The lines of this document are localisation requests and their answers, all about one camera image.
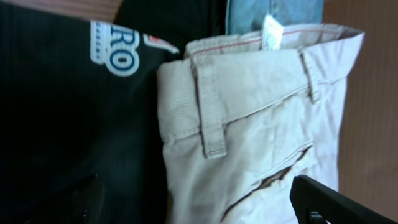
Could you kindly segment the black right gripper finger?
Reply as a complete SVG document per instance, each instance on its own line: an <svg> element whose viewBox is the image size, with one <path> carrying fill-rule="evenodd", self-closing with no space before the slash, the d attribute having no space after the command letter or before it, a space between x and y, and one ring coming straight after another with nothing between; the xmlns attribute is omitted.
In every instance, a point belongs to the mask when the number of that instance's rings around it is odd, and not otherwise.
<svg viewBox="0 0 398 224"><path fill-rule="evenodd" d="M294 177L290 201L299 224L397 224L306 175Z"/></svg>

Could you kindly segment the beige khaki shorts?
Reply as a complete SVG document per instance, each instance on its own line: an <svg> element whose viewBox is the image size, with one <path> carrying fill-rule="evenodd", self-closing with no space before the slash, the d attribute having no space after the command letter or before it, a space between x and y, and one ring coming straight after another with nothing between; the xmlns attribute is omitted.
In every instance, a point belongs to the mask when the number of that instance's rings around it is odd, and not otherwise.
<svg viewBox="0 0 398 224"><path fill-rule="evenodd" d="M267 28L187 44L157 72L168 223L296 223L307 175L338 189L347 78L364 32L337 24Z"/></svg>

